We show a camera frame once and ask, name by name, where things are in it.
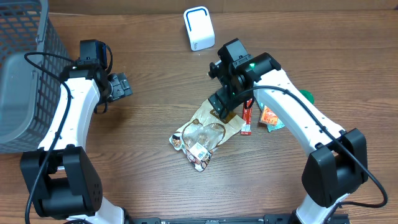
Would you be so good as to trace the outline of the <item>red snack stick packet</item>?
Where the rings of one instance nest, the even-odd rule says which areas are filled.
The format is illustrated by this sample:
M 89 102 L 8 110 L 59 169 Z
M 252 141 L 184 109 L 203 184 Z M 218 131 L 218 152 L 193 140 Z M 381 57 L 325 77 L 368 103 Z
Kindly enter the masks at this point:
M 253 99 L 250 99 L 243 104 L 242 119 L 245 121 L 245 125 L 241 129 L 241 135 L 251 135 L 252 103 Z

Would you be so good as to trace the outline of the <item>orange Kleenex tissue pack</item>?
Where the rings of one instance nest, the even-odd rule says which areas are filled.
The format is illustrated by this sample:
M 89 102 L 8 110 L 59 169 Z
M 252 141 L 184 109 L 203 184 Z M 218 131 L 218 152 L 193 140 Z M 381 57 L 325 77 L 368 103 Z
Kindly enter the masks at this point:
M 276 126 L 278 123 L 278 116 L 267 106 L 263 107 L 260 122 L 272 126 Z

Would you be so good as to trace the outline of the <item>teal wet wipes pack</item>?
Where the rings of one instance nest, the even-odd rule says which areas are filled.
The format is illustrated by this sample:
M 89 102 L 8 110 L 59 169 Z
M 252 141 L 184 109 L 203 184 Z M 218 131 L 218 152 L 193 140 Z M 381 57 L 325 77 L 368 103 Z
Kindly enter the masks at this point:
M 263 110 L 263 107 L 264 107 L 264 106 L 265 106 L 264 103 L 259 103 L 259 108 L 260 108 L 260 110 L 261 110 L 261 113 L 262 113 L 262 110 Z M 279 119 L 276 126 L 272 126 L 272 125 L 268 125 L 268 124 L 266 124 L 266 126 L 267 126 L 267 130 L 268 130 L 269 132 L 271 132 L 271 131 L 275 131 L 275 130 L 284 128 L 284 127 L 285 127 L 285 124 Z

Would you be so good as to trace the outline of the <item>brown white snack bag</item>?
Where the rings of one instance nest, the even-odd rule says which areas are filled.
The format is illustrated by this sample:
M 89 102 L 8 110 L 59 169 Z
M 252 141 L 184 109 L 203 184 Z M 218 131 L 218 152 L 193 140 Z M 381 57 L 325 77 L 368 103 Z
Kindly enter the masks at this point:
M 191 120 L 178 128 L 169 138 L 176 151 L 182 151 L 196 171 L 204 171 L 220 145 L 239 133 L 246 125 L 239 115 L 231 112 L 226 119 L 209 101 L 204 101 Z

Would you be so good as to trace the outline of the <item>green lid jar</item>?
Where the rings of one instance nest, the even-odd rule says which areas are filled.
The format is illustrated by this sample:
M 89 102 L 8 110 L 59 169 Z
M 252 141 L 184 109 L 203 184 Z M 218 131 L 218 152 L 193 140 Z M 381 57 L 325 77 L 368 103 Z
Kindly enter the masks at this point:
M 314 104 L 315 99 L 313 95 L 307 90 L 299 90 L 299 92 L 309 101 L 311 104 Z

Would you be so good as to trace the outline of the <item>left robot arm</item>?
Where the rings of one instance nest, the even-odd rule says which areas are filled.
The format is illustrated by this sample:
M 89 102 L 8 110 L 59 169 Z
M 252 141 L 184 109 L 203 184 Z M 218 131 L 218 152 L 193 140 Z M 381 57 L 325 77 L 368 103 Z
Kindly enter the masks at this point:
M 30 210 L 66 223 L 132 223 L 127 210 L 103 195 L 101 179 L 85 148 L 91 117 L 99 105 L 132 95 L 124 73 L 113 73 L 113 54 L 100 40 L 82 40 L 80 56 L 59 75 L 61 95 L 52 123 L 36 151 L 23 153 L 20 168 Z

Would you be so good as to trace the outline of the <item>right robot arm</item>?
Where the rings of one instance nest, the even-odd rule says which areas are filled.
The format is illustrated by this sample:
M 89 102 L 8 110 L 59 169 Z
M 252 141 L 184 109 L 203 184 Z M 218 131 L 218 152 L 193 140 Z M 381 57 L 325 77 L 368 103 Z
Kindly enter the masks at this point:
M 302 184 L 307 196 L 293 213 L 292 223 L 328 223 L 338 203 L 368 179 L 366 138 L 358 129 L 345 131 L 322 114 L 296 89 L 270 54 L 253 57 L 239 39 L 218 51 L 209 76 L 221 88 L 209 102 L 221 119 L 236 107 L 250 107 L 255 98 L 273 111 L 303 148 L 307 162 Z

